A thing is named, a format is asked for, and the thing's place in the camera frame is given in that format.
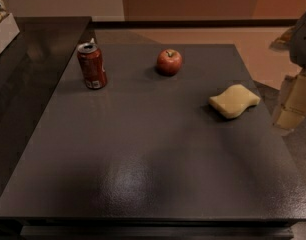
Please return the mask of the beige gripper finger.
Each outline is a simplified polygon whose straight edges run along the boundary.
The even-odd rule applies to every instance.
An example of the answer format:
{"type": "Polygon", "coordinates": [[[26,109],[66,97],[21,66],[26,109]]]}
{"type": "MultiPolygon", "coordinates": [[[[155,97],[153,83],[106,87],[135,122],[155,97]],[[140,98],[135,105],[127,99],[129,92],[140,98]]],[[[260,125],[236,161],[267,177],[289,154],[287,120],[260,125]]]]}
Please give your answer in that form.
{"type": "Polygon", "coordinates": [[[306,69],[292,77],[286,75],[274,109],[273,126],[293,131],[306,117],[306,69]]]}

